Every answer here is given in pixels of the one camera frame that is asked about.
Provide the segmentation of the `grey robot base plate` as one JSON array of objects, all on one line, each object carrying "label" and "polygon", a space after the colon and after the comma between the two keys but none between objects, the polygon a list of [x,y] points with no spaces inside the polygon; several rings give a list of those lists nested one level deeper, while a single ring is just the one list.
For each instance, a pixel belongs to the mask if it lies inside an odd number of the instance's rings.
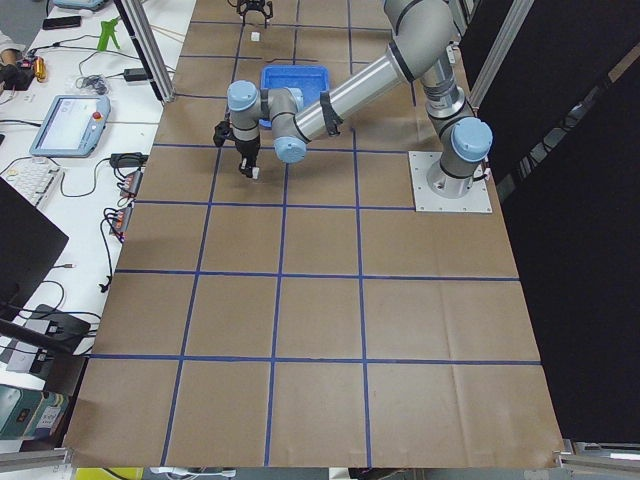
[{"label": "grey robot base plate", "polygon": [[487,180],[478,165],[471,177],[448,176],[440,165],[441,152],[409,151],[414,208],[419,213],[491,214]]}]

